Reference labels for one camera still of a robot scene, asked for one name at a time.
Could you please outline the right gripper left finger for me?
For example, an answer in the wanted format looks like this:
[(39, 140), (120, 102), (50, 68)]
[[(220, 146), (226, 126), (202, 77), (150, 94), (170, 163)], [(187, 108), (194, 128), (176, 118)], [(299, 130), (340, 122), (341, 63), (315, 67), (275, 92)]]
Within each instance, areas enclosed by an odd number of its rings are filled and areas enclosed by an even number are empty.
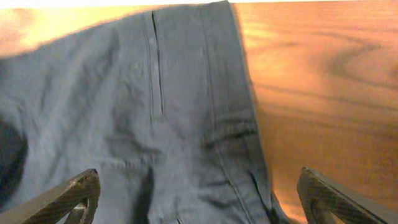
[(91, 224), (100, 197), (100, 178), (96, 169), (88, 169), (50, 189), (27, 203), (1, 214), (1, 223)]

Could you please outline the navy blue shorts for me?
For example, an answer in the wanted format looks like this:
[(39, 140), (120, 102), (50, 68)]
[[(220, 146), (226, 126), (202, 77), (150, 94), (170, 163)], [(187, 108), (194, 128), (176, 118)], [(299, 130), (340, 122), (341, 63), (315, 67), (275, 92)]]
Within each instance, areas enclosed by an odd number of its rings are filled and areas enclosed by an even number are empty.
[(1, 210), (87, 169), (101, 182), (95, 223), (287, 223), (229, 2), (1, 60)]

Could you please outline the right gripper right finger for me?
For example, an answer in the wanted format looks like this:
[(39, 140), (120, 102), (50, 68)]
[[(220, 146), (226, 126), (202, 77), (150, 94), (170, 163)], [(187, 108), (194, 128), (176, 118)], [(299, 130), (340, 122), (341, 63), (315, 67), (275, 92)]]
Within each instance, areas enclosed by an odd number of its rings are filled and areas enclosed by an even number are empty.
[(397, 212), (308, 167), (297, 192), (309, 223), (397, 223)]

